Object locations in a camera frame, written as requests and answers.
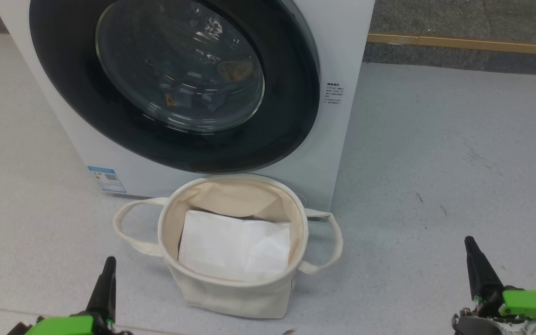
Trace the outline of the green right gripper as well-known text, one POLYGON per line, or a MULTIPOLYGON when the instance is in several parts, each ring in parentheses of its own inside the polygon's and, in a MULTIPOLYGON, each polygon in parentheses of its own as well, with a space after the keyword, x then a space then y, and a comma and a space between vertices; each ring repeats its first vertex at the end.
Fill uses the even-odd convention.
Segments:
POLYGON ((536 335, 536 290, 504 288, 474 237, 464 238, 473 310, 452 318, 455 335, 536 335))

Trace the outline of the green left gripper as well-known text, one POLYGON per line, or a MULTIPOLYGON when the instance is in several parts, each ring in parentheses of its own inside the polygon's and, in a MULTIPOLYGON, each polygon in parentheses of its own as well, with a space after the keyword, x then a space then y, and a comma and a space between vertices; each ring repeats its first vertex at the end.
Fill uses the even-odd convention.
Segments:
POLYGON ((107 257, 102 273, 87 304, 88 315, 67 317, 39 316, 33 324, 17 323, 9 335, 132 335, 131 331, 115 331, 116 259, 107 257))

